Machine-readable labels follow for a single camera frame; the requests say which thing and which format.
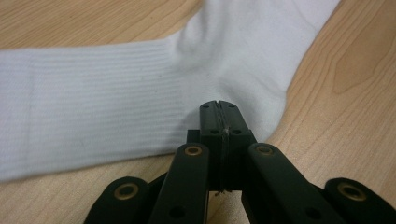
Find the sock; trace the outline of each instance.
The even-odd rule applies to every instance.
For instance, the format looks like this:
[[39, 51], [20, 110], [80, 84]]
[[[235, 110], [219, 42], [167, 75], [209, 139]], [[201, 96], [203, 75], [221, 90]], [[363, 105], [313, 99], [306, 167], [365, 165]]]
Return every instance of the sock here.
[[212, 100], [264, 141], [337, 3], [207, 0], [164, 39], [0, 51], [0, 181], [173, 152]]

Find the brass screw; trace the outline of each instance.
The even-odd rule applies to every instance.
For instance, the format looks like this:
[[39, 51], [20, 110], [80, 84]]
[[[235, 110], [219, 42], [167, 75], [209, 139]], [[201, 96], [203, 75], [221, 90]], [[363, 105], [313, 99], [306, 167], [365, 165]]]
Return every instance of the brass screw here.
[[[130, 189], [128, 193], [122, 193], [124, 189]], [[126, 183], [119, 185], [116, 190], [114, 191], [114, 197], [118, 200], [128, 200], [132, 199], [137, 192], [139, 191], [139, 187], [135, 183]]]
[[200, 147], [186, 147], [184, 153], [189, 156], [198, 156], [201, 155], [202, 149]]
[[271, 156], [274, 151], [270, 147], [258, 146], [256, 150], [260, 152], [263, 156]]
[[350, 200], [363, 202], [367, 199], [366, 194], [361, 189], [358, 189], [348, 183], [342, 182], [338, 184], [337, 189], [342, 195], [346, 196]]

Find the black mechanical part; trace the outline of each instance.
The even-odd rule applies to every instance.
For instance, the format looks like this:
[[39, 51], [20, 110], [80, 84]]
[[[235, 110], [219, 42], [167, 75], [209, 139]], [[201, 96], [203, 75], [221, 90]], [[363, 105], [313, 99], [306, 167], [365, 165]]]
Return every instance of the black mechanical part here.
[[310, 184], [278, 148], [257, 143], [235, 105], [205, 103], [200, 121], [167, 174], [114, 181], [85, 223], [206, 223], [209, 190], [242, 190], [250, 223], [396, 223], [394, 208], [357, 181]]

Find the white sock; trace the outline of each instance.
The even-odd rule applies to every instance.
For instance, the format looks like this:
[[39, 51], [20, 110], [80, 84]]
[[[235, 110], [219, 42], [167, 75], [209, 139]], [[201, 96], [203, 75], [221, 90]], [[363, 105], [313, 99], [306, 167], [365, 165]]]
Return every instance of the white sock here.
[[165, 39], [0, 51], [0, 180], [173, 152], [212, 100], [264, 141], [337, 3], [208, 0]]

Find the wooden surface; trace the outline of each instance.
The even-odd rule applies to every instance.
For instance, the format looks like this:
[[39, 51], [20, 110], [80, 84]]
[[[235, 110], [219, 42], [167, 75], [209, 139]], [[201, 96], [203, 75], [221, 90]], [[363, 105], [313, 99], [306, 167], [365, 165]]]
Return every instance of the wooden surface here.
[[[0, 49], [155, 39], [199, 0], [0, 0]], [[312, 183], [356, 179], [396, 206], [396, 1], [342, 1], [306, 53], [269, 143]], [[0, 184], [0, 223], [82, 223], [114, 179], [151, 181], [172, 156]], [[208, 223], [248, 223], [240, 193], [210, 197]]]

